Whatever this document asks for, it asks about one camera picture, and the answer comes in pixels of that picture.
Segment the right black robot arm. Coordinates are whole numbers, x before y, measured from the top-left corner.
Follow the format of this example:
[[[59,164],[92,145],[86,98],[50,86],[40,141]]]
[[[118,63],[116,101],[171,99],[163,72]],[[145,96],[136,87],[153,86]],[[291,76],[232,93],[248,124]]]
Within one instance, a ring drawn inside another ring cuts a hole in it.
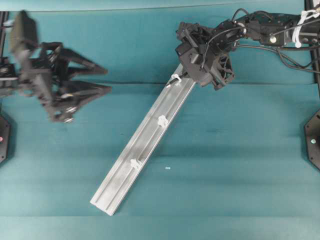
[[[301,14],[246,12],[221,22],[216,27],[181,22],[176,31],[181,42],[175,49],[182,76],[202,87],[219,90],[235,78],[229,53],[241,39],[259,42],[264,49],[285,59],[282,50],[308,51],[320,47],[320,9]]]

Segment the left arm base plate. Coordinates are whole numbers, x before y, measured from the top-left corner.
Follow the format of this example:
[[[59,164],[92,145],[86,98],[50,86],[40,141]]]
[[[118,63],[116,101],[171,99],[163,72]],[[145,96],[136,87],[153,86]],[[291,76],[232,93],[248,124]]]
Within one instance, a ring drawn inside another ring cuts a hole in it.
[[[11,125],[7,119],[0,115],[0,163],[5,161],[8,156],[10,142]]]

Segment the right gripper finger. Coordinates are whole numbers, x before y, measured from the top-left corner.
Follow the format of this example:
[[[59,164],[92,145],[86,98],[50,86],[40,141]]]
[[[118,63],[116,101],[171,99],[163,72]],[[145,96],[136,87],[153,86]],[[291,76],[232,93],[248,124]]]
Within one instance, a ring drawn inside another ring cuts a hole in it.
[[[235,72],[232,68],[232,62],[228,53],[220,54],[212,63],[212,75],[214,89],[217,91],[235,78]]]
[[[210,28],[199,23],[180,22],[176,37],[181,43],[176,50],[206,50],[210,40]]]

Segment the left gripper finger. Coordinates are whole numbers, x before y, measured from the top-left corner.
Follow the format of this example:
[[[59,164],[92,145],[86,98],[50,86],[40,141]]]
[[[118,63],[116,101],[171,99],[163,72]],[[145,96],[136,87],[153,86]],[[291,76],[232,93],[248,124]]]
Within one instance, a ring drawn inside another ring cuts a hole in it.
[[[62,48],[59,54],[59,62],[65,62],[66,70],[65,77],[70,80],[78,75],[106,75],[108,70],[97,63],[87,59],[83,55],[69,48]],[[75,63],[81,67],[69,66],[70,63]]]
[[[54,102],[55,118],[72,118],[82,107],[109,94],[111,86],[86,81],[66,81],[58,88]]]

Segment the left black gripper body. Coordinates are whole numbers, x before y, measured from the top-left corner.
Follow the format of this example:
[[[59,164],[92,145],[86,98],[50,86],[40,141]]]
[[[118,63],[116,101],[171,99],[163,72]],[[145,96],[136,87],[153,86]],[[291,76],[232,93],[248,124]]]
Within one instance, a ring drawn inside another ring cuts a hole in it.
[[[67,103],[58,91],[53,90],[53,66],[58,60],[58,53],[63,49],[62,42],[32,41],[17,43],[17,62],[20,64],[17,90],[26,97],[37,97],[52,122],[68,121]]]

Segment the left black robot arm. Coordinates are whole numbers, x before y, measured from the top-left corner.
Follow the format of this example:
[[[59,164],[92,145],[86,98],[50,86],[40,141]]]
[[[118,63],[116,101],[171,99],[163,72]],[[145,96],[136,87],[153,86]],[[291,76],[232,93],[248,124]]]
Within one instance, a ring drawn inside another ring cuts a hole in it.
[[[72,122],[79,109],[112,90],[110,86],[73,80],[78,75],[105,75],[108,71],[61,42],[43,42],[37,58],[30,58],[29,53],[16,56],[19,71],[7,57],[0,59],[0,96],[10,96],[14,91],[35,96],[52,122]]]

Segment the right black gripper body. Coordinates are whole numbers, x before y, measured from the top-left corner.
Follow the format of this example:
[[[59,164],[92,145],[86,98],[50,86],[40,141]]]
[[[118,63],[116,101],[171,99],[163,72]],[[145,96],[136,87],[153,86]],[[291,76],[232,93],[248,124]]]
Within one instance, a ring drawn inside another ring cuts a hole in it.
[[[206,50],[198,50],[204,58],[202,65],[204,65],[205,59],[209,57],[209,54],[213,54],[216,57],[221,54],[229,54],[234,50],[236,41],[244,37],[246,33],[247,29],[243,23],[231,20],[226,20],[215,28],[210,27],[208,47]]]

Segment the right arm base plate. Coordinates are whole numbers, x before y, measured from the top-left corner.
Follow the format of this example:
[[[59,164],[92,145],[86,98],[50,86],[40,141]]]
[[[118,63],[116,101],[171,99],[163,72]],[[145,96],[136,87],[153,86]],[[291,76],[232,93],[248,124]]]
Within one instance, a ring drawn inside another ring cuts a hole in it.
[[[304,125],[308,160],[320,169],[320,111],[318,110]]]

